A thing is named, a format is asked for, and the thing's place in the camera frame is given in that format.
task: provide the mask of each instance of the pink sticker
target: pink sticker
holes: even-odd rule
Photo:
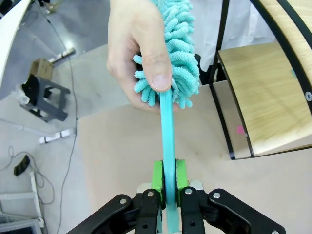
[[[237,126],[237,133],[238,134],[245,134],[244,128],[242,125]]]

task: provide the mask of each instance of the human hand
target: human hand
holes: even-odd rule
[[[159,113],[159,103],[150,107],[133,88],[137,70],[133,56],[141,52],[149,85],[158,92],[171,87],[171,63],[164,40],[164,23],[151,0],[111,0],[108,24],[107,68],[118,80],[129,102],[136,108]]]

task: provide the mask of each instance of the white cloth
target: white cloth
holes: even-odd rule
[[[213,62],[219,33],[222,0],[191,0],[194,22],[195,53],[206,71]],[[274,41],[274,34],[249,0],[231,0],[222,49]]]

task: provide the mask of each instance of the silver screw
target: silver screw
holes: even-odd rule
[[[220,193],[214,193],[214,198],[219,199],[221,197]]]
[[[312,101],[312,94],[310,92],[306,92],[305,96],[307,101]]]
[[[127,202],[127,200],[126,199],[122,199],[122,200],[120,200],[120,203],[121,204],[125,204]]]
[[[192,192],[193,192],[193,191],[192,191],[191,189],[186,189],[186,190],[185,190],[185,193],[186,193],[186,194],[191,194]]]

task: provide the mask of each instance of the gray plastic stool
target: gray plastic stool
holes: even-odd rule
[[[70,94],[70,90],[63,86],[55,84],[54,82],[51,82],[49,80],[39,78],[39,77],[37,77],[37,79],[39,82],[39,93],[37,96],[36,105],[28,103],[26,105],[20,105],[20,106],[45,122],[48,122],[53,119],[64,121],[68,116],[67,113],[63,111],[66,105],[65,95]],[[50,93],[51,89],[60,90],[58,107],[55,107],[54,105],[44,100],[44,98],[47,98],[46,96],[47,92]],[[41,111],[44,111],[47,114],[47,116],[42,116],[40,113]]]

